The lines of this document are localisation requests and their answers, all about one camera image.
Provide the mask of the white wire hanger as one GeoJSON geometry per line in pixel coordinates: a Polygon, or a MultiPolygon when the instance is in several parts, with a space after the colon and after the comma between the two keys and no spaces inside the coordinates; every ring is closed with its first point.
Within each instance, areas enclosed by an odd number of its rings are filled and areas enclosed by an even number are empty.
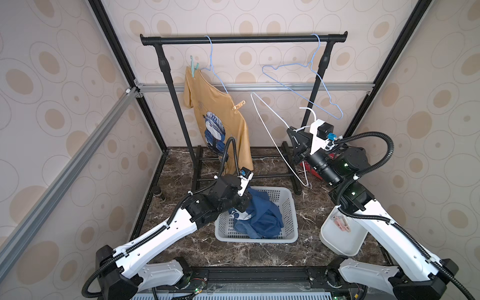
{"type": "Polygon", "coordinates": [[[256,92],[251,92],[249,96],[259,122],[265,128],[267,135],[269,136],[283,161],[287,164],[288,169],[292,172],[294,178],[297,179],[302,186],[306,187],[307,189],[311,189],[312,183],[309,181],[305,164],[301,163],[302,175],[299,175],[296,166],[291,166],[286,155],[281,153],[279,142],[281,138],[287,137],[286,130],[290,129],[289,124],[256,92]],[[268,125],[268,121],[272,121],[273,119],[277,119],[279,122],[276,127],[271,127],[268,125]]]}

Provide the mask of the navy blue t-shirt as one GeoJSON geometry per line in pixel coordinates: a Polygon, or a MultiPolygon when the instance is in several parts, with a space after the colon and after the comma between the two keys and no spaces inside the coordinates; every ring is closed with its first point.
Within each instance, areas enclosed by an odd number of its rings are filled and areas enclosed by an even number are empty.
{"type": "Polygon", "coordinates": [[[267,192],[247,188],[252,196],[245,212],[235,208],[229,210],[235,231],[251,239],[273,239],[284,228],[283,217],[279,207],[270,201],[267,192]]]}

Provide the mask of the pink plastic clothespin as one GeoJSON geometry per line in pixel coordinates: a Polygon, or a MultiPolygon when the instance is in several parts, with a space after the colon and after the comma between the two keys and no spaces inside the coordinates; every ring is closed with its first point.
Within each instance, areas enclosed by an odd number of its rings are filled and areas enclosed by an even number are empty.
{"type": "Polygon", "coordinates": [[[340,231],[347,232],[347,233],[351,232],[351,228],[350,228],[350,225],[348,224],[348,220],[344,215],[340,214],[340,215],[332,216],[331,221],[337,226],[337,228],[340,231]]]}

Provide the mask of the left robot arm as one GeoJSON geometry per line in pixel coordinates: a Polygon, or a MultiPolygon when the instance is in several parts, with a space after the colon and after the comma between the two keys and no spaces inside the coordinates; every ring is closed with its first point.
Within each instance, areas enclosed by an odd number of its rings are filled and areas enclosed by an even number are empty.
{"type": "Polygon", "coordinates": [[[245,212],[252,199],[247,187],[253,173],[243,168],[239,175],[217,177],[202,192],[188,192],[174,212],[147,233],[96,253],[96,270],[84,283],[82,296],[98,300],[130,300],[138,291],[159,286],[183,289],[190,284],[191,269],[184,259],[151,264],[151,260],[230,209],[245,212]]]}

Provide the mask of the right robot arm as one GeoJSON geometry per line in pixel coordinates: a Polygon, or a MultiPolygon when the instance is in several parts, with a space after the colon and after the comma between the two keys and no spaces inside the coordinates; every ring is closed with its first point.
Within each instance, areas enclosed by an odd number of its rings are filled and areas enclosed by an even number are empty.
{"type": "Polygon", "coordinates": [[[384,291],[398,300],[439,300],[449,284],[472,299],[471,293],[455,278],[458,266],[451,259],[440,259],[416,241],[358,181],[390,160],[395,149],[393,140],[377,131],[336,137],[332,128],[322,124],[312,133],[288,128],[293,160],[307,162],[332,186],[329,196],[338,212],[355,220],[395,261],[393,266],[378,266],[343,259],[337,274],[346,282],[384,291]],[[368,162],[365,149],[349,145],[351,141],[371,137],[386,143],[384,157],[375,164],[368,162]]]}

